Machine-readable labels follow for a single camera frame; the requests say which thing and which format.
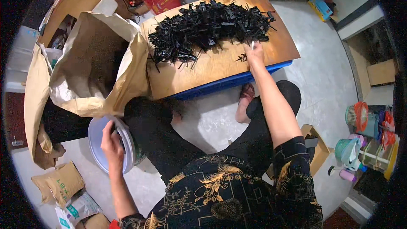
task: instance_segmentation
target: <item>door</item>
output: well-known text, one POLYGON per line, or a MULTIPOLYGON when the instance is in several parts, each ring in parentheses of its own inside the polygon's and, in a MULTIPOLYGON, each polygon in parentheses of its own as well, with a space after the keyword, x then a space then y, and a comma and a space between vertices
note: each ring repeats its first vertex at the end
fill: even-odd
POLYGON ((6 92, 6 138, 9 149, 27 147, 24 127, 24 93, 6 92))

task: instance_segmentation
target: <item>gray floor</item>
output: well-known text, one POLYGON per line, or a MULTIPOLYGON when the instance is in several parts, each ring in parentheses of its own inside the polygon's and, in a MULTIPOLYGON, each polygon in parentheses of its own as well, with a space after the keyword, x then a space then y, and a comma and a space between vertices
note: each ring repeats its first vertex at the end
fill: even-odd
MULTIPOLYGON (((338 37, 329 23, 323 23, 305 2, 272 1, 290 32, 301 58, 294 60, 272 76, 276 81, 289 80, 301 90, 302 103, 297 116, 298 124, 311 124, 318 130, 329 147, 349 135, 344 114, 348 105, 357 102, 356 88, 349 60, 338 37)), ((235 140, 246 129, 234 119, 240 87, 200 97, 185 103, 186 112, 176 131, 207 153, 223 150, 228 140, 235 140)), ((103 209, 109 220, 116 214, 112 205, 109 179, 92 162, 87 139, 63 143, 67 153, 59 163, 72 160, 86 182, 86 189, 103 209)), ((41 195, 30 178, 45 173, 33 165, 28 150, 13 154, 16 170, 24 189, 44 221, 57 225, 54 208, 40 204, 41 195)), ((331 165, 338 165, 330 154, 314 176, 315 193, 327 218, 348 196, 351 183, 339 174, 327 175, 331 165)), ((130 192, 140 213, 146 216, 164 196, 165 185, 148 159, 125 175, 130 192)))

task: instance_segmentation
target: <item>foot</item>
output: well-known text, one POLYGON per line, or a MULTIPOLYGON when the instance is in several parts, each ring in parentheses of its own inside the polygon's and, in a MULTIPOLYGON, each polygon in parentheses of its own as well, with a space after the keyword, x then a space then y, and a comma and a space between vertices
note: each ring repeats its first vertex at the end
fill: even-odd
POLYGON ((171 121, 172 125, 180 124, 182 121, 182 116, 175 110, 172 111, 173 113, 173 120, 171 121))
POLYGON ((246 115, 246 109, 250 102, 254 98, 254 87, 250 83, 246 83, 242 87, 242 91, 240 92, 240 99, 239 104, 237 105, 237 111, 235 115, 235 119, 239 123, 249 123, 250 119, 246 115))

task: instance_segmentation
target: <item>woman's right arm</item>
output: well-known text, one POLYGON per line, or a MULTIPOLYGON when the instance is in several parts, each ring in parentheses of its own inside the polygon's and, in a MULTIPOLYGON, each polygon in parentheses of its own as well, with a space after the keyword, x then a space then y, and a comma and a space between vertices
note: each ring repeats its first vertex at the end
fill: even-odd
POLYGON ((256 42, 254 50, 245 45, 245 52, 250 71, 260 91, 261 103, 272 136, 273 147, 276 148, 296 136, 302 136, 293 110, 266 70, 261 44, 256 42))

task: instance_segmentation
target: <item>white plastic bag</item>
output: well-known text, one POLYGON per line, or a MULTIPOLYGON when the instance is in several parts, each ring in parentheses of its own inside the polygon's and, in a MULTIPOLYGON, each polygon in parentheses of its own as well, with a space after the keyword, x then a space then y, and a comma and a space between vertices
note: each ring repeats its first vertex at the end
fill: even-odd
POLYGON ((55 207, 55 211, 62 228, 74 229, 79 221, 101 213, 102 209, 87 192, 83 191, 77 198, 74 196, 65 208, 55 207))

